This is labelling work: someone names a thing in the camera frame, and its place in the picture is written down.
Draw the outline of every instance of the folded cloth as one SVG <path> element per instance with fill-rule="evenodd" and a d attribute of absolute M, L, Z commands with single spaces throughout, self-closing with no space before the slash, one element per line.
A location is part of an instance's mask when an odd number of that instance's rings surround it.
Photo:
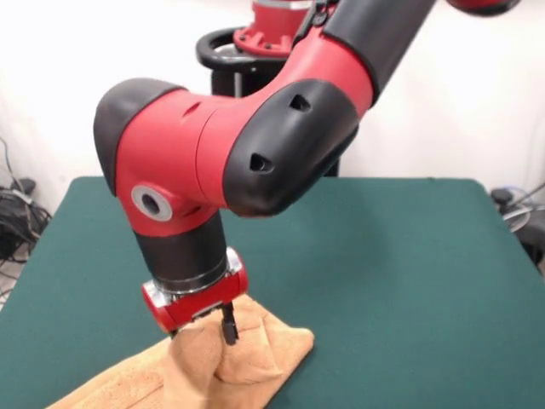
<path fill-rule="evenodd" d="M 50 409 L 263 408 L 313 348 L 314 335 L 292 328 L 244 295 L 233 301 L 239 340 L 227 346 L 221 312 L 184 327 L 120 362 Z"/>

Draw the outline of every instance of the table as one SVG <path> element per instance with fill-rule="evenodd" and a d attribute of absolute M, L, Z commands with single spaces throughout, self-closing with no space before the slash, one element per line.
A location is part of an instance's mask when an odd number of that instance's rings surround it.
<path fill-rule="evenodd" d="M 478 183 L 324 178 L 280 216 L 223 220 L 250 295 L 316 335 L 271 408 L 545 407 L 545 287 Z M 2 407 L 163 339 L 148 279 L 106 184 L 77 179 L 0 313 Z"/>

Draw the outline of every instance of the white wall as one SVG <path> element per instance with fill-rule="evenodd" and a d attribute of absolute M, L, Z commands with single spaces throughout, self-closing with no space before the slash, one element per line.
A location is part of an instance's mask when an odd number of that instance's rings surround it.
<path fill-rule="evenodd" d="M 195 43 L 251 20 L 250 0 L 0 1 L 0 135 L 15 172 L 34 177 L 54 210 L 74 177 L 100 174 L 92 121 L 109 87 L 149 76 L 208 93 Z M 439 2 L 341 173 L 536 184 L 545 177 L 544 21 L 541 0 L 494 20 Z"/>

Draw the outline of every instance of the electrical wire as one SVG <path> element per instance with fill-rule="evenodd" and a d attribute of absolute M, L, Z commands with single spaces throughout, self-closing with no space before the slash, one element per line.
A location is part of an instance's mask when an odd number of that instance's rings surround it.
<path fill-rule="evenodd" d="M 3 156 L 4 156 L 4 160 L 6 161 L 6 166 L 8 166 L 8 172 L 11 175 L 11 178 L 13 179 L 17 187 L 19 188 L 19 190 L 21 190 L 21 192 L 24 192 L 25 189 L 23 189 L 23 185 L 21 184 L 19 179 L 17 179 L 14 176 L 14 172 L 11 169 L 11 163 L 9 162 L 8 143 L 1 136 L 0 136 L 0 143 L 3 144 Z"/>
<path fill-rule="evenodd" d="M 0 136 L 3 144 L 6 167 L 0 166 L 0 171 L 9 175 L 13 181 L 10 187 L 0 187 L 0 268 L 6 262 L 25 264 L 36 243 L 41 238 L 43 230 L 49 225 L 51 215 L 42 206 L 25 194 L 25 188 L 15 177 L 9 162 L 9 149 L 6 141 Z M 25 251 L 25 256 L 15 255 Z M 0 276 L 13 280 L 18 277 L 0 271 Z M 0 306 L 5 304 L 13 286 L 7 290 L 0 288 Z"/>

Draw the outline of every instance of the black ring handle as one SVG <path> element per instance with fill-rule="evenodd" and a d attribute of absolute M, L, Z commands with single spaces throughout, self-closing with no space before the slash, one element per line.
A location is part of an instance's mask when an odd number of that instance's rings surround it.
<path fill-rule="evenodd" d="M 211 70 L 242 74 L 277 72 L 284 65 L 285 58 L 249 55 L 241 51 L 217 51 L 220 47 L 234 44 L 232 37 L 236 30 L 239 28 L 218 30 L 201 37 L 196 48 L 198 62 Z"/>

